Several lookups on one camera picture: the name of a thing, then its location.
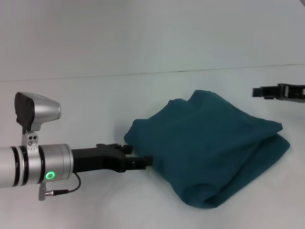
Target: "folded towel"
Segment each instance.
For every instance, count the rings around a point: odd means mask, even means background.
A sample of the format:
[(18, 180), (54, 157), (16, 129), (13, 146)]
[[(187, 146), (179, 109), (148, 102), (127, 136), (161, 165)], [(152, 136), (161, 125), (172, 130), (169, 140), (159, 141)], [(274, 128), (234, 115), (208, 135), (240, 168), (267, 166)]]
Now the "folded towel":
[(277, 122), (252, 117), (215, 93), (195, 91), (137, 119), (125, 141), (183, 202), (215, 208), (273, 165), (290, 147)]

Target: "white surface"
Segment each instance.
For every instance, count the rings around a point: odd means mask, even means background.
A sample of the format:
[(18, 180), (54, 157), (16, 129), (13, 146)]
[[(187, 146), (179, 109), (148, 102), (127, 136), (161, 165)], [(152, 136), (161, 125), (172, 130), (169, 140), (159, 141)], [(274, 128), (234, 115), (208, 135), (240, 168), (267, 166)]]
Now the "white surface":
[(305, 63), (299, 0), (1, 0), (0, 80)]
[[(45, 229), (303, 229), (305, 225), (305, 106), (252, 98), (252, 88), (304, 84), (305, 66), (265, 67), (0, 83), (0, 146), (19, 145), (17, 91), (61, 103), (60, 120), (42, 125), (42, 144), (72, 148), (123, 143), (136, 118), (168, 100), (211, 90), (251, 115), (281, 122), (291, 149), (266, 173), (216, 209), (185, 205), (152, 170), (80, 173), (73, 194), (38, 201), (38, 185), (0, 189), (0, 227)], [(73, 188), (77, 179), (48, 184)]]

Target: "teal cloth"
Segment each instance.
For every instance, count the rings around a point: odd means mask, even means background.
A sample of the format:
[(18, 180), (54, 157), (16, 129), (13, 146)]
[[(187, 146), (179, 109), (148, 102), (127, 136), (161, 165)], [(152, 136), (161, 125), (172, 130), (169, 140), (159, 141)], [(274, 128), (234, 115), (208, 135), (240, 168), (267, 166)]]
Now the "teal cloth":
[(272, 166), (290, 147), (277, 122), (252, 117), (215, 93), (195, 91), (137, 119), (125, 141), (183, 202), (215, 208)]

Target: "black stripe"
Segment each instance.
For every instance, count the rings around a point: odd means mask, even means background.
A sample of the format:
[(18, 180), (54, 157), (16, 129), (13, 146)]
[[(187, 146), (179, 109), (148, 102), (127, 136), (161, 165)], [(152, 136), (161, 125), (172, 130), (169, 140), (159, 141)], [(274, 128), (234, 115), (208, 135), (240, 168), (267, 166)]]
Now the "black stripe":
[(15, 181), (13, 184), (13, 187), (17, 186), (19, 183), (19, 178), (20, 178), (20, 160), (19, 160), (19, 154), (18, 154), (18, 150), (16, 147), (12, 146), (11, 147), (13, 152), (14, 152), (14, 157), (15, 157)]
[(20, 146), (20, 149), (22, 150), (23, 154), (23, 160), (24, 160), (24, 176), (23, 176), (23, 182), (22, 185), (26, 185), (29, 179), (29, 156), (28, 151), (25, 146)]
[(38, 146), (38, 150), (39, 150), (39, 155), (40, 155), (40, 160), (41, 160), (41, 172), (40, 172), (40, 178), (38, 181), (38, 184), (40, 184), (43, 179), (44, 179), (44, 175), (46, 173), (46, 161), (44, 158), (44, 152), (41, 146)]

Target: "cable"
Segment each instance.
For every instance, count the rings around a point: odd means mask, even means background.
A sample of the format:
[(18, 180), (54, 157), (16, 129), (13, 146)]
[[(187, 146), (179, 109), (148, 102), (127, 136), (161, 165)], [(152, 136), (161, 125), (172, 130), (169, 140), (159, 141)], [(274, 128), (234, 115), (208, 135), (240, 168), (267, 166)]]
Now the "cable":
[(53, 196), (58, 196), (58, 195), (63, 195), (63, 194), (67, 194), (67, 193), (71, 193), (71, 192), (75, 192), (76, 190), (78, 190), (81, 187), (81, 178), (77, 173), (74, 173), (78, 179), (78, 186), (75, 189), (72, 190), (68, 190), (68, 189), (63, 189), (63, 190), (53, 190)]
[(78, 183), (78, 186), (75, 189), (69, 190), (68, 193), (75, 192), (76, 190), (78, 190), (81, 187), (81, 178), (80, 178), (80, 176), (77, 173), (74, 173), (74, 174), (76, 175), (79, 183)]

